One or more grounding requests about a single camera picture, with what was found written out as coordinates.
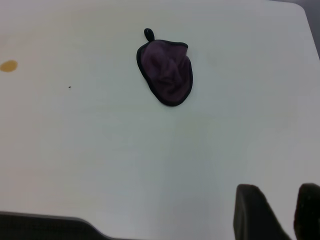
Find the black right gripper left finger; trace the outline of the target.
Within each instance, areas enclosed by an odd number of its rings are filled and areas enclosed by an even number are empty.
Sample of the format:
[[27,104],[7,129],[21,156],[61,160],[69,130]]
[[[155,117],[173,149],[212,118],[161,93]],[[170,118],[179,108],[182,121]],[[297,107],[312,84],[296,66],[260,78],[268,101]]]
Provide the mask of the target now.
[[263,192],[255,185],[236,188],[233,215],[236,240],[289,240]]

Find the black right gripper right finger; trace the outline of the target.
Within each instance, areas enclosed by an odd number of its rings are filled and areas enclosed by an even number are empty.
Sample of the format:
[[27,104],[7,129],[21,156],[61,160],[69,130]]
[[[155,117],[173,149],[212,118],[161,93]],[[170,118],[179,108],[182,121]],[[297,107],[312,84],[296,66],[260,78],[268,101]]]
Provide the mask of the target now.
[[315,183],[300,186],[293,227],[297,240],[320,239],[320,187]]

